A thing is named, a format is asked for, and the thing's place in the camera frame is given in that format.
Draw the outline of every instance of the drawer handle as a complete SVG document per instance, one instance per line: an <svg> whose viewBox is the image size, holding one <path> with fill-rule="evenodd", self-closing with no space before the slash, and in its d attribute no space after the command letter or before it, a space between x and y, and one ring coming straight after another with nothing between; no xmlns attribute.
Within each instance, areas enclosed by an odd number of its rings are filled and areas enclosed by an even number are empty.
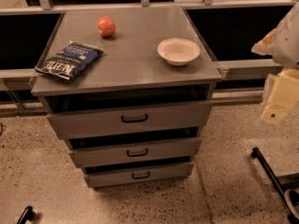
<svg viewBox="0 0 299 224"><path fill-rule="evenodd" d="M132 173L132 179L143 179L143 178L148 178L149 176L150 176L150 172L146 172L144 175L138 175L138 176Z"/></svg>
<svg viewBox="0 0 299 224"><path fill-rule="evenodd" d="M144 150L141 150L141 151L138 151L138 153L134 152L133 151L130 151L130 150L127 150L127 156L128 157L140 157L140 156L146 156L148 153L149 153L149 150L146 148Z"/></svg>
<svg viewBox="0 0 299 224"><path fill-rule="evenodd" d="M126 118L125 116L121 116L121 121L124 123L144 122L144 121L148 120L148 117L149 117L148 114L145 114L144 118L141 118L141 119L129 119L129 118Z"/></svg>

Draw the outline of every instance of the drawer front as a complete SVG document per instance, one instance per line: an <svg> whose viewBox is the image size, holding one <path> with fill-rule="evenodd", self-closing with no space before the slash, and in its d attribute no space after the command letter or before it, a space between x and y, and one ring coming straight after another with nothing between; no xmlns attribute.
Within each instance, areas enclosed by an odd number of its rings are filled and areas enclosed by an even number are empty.
<svg viewBox="0 0 299 224"><path fill-rule="evenodd" d="M60 139L202 127L210 101L48 114Z"/></svg>
<svg viewBox="0 0 299 224"><path fill-rule="evenodd" d="M150 168L140 168L134 170L123 170L121 172L106 172L102 174L85 175L84 179L89 188L100 188L123 184L133 184L140 182L183 177L191 173L193 164L191 161L175 163Z"/></svg>
<svg viewBox="0 0 299 224"><path fill-rule="evenodd" d="M134 161L193 157L200 143L200 138L194 137L114 147L82 148L70 151L69 155L77 167L93 167Z"/></svg>

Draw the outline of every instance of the gray tabletop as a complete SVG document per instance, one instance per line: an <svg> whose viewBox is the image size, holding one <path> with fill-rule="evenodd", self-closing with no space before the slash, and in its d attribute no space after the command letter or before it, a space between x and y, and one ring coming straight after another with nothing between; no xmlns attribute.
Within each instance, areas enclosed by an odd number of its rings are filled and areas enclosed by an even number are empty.
<svg viewBox="0 0 299 224"><path fill-rule="evenodd" d="M110 38L100 36L95 26L104 15L110 16L117 26ZM173 37L198 44L200 57L183 67L171 66L159 56L157 47L161 41ZM47 58L65 48L70 40L103 48L106 53L69 83L36 74L33 95L190 85L221 79L181 7L67 11Z"/></svg>

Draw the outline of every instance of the cabinet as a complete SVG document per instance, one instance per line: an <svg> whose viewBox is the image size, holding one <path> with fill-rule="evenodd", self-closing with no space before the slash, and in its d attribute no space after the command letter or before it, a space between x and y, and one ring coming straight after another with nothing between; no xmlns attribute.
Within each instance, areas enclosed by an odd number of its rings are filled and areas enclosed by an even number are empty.
<svg viewBox="0 0 299 224"><path fill-rule="evenodd" d="M109 39L94 28L102 14L117 24L117 33ZM184 10L66 12L48 57L69 39L76 40L74 36L104 48L106 54L70 83L36 74L32 93L48 111L51 127L69 147L88 187L189 175L221 76ZM196 42L202 49L200 58L172 67L156 51L169 37Z"/></svg>

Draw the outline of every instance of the bowl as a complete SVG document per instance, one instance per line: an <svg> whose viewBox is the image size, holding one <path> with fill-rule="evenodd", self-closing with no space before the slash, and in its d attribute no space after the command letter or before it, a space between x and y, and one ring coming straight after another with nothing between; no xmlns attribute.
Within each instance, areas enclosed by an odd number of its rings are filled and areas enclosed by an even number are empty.
<svg viewBox="0 0 299 224"><path fill-rule="evenodd" d="M196 59L200 54L197 44L181 38L164 40L159 44L157 50L161 57L174 66L185 65Z"/></svg>

